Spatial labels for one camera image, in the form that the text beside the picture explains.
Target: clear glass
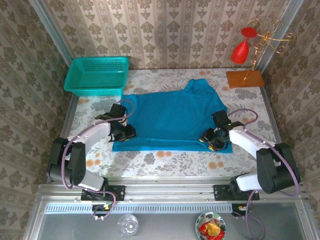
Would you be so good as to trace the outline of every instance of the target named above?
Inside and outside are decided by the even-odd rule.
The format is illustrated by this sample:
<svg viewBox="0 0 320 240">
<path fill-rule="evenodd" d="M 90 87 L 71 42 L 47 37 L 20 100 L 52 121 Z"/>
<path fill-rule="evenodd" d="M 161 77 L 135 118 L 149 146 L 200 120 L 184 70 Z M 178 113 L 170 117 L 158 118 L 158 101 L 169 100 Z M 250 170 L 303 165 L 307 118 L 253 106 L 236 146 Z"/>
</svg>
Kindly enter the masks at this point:
<svg viewBox="0 0 320 240">
<path fill-rule="evenodd" d="M 132 214 L 125 214 L 118 220 L 118 228 L 122 237 L 132 237 L 138 231 L 138 220 Z"/>
</svg>

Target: teal t-shirt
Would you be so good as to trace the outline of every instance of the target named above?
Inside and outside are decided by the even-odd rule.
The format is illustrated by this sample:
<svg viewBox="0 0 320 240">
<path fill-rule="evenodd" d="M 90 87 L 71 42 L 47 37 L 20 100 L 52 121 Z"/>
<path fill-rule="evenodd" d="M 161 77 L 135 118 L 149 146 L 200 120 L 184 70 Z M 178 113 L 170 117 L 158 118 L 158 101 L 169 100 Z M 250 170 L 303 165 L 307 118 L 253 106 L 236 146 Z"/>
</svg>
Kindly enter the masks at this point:
<svg viewBox="0 0 320 240">
<path fill-rule="evenodd" d="M 122 95 L 133 102 L 135 112 L 128 118 L 137 137 L 115 142 L 112 150 L 122 151 L 211 151 L 199 137 L 208 128 L 215 129 L 212 114 L 227 108 L 205 79 L 190 80 L 178 91 L 142 95 Z M 129 102 L 122 102 L 131 112 Z M 220 153 L 232 153 L 231 143 Z"/>
</svg>

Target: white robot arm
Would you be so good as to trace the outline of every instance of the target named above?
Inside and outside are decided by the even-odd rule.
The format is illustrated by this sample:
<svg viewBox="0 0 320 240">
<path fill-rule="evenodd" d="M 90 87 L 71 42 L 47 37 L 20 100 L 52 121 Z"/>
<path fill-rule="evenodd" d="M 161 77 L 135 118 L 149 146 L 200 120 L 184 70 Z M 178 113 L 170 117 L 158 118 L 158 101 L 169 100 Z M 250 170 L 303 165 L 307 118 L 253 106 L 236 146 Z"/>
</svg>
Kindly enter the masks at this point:
<svg viewBox="0 0 320 240">
<path fill-rule="evenodd" d="M 94 191 L 108 190 L 108 180 L 86 169 L 86 155 L 91 147 L 102 138 L 111 137 L 109 142 L 124 142 L 137 136 L 136 130 L 130 125 L 122 125 L 115 118 L 122 118 L 126 108 L 120 104 L 113 104 L 110 112 L 95 118 L 90 129 L 81 136 L 58 137 L 54 140 L 47 175 L 53 180 L 62 179 L 62 156 L 63 152 L 72 139 L 76 137 L 67 150 L 68 160 L 65 161 L 64 172 L 68 184 L 79 186 Z"/>
<path fill-rule="evenodd" d="M 256 159 L 257 172 L 242 174 L 231 180 L 230 187 L 232 186 L 235 194 L 250 190 L 263 190 L 271 194 L 294 185 L 288 168 L 282 164 L 279 156 L 270 147 L 273 147 L 286 159 L 298 183 L 300 182 L 291 148 L 286 143 L 258 141 L 257 136 L 244 129 L 241 122 L 231 122 L 224 110 L 215 112 L 212 118 L 217 130 L 212 128 L 206 130 L 199 138 L 201 142 L 207 142 L 208 148 L 212 151 L 225 149 L 230 143 L 237 144 Z"/>
</svg>

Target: teal plastic basket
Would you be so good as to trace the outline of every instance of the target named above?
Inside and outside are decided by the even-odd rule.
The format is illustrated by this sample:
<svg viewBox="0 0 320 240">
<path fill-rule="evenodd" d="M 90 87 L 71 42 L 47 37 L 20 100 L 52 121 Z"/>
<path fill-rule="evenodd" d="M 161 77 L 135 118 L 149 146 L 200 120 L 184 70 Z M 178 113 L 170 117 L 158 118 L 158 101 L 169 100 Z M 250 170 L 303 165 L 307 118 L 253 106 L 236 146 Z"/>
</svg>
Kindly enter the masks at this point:
<svg viewBox="0 0 320 240">
<path fill-rule="evenodd" d="M 81 96 L 119 96 L 126 86 L 126 56 L 78 57 L 72 60 L 64 90 Z"/>
</svg>

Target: patterned wallpaper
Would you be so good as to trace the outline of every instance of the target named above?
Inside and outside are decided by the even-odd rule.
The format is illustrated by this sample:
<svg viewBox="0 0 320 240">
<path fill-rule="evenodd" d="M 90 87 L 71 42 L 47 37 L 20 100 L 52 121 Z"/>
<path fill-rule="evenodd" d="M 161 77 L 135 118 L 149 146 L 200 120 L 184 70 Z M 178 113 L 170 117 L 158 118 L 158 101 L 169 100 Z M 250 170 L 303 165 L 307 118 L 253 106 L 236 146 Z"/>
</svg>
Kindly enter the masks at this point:
<svg viewBox="0 0 320 240">
<path fill-rule="evenodd" d="M 68 67 L 26 0 L 0 0 L 0 239 L 22 239 L 69 95 Z"/>
<path fill-rule="evenodd" d="M 256 16 L 280 19 L 289 0 L 42 2 L 74 58 L 129 56 L 131 69 L 189 69 L 236 67 L 230 57 L 241 29 Z"/>
<path fill-rule="evenodd" d="M 297 41 L 273 56 L 264 79 L 320 225 L 320 1 L 304 0 L 291 25 Z"/>
</svg>

